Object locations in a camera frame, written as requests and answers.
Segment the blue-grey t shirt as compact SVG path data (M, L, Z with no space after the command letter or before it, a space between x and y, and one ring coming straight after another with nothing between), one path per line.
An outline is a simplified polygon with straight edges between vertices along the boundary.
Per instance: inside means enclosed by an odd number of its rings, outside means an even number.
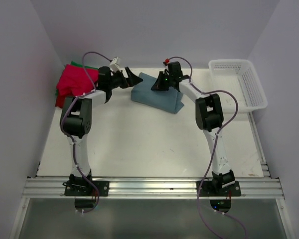
M132 101L171 114L178 113L184 107L184 103L181 101L183 97L181 92L174 88L170 88L168 91L153 91L151 87L156 82L156 78L143 72L139 73L139 77L143 81L133 87L131 91Z

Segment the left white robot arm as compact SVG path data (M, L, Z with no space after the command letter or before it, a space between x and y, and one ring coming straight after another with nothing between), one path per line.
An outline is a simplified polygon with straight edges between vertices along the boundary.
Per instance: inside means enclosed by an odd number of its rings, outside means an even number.
M77 96L67 96L63 104L60 129L68 138L73 160L66 186L70 189L76 188L84 196L91 194L96 188L87 152L87 135L92 127L92 109L107 103L113 89L130 88L143 81L129 67L125 67L125 71L126 77L121 70L113 71L107 66L99 68L98 80L90 80L92 89Z

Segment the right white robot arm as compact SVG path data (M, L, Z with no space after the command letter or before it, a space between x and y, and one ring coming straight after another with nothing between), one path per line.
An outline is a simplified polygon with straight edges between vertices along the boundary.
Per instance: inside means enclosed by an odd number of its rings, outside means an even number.
M206 181L206 186L216 195L224 195L230 186L235 184L235 176L228 162L222 129L224 115L221 100L215 92L203 92L191 81L190 75L183 74L178 61L164 61L165 69L159 72L158 78L152 86L153 91L168 91L170 88L183 93L195 103L196 125L204 133L211 153L208 169L212 169L212 180Z

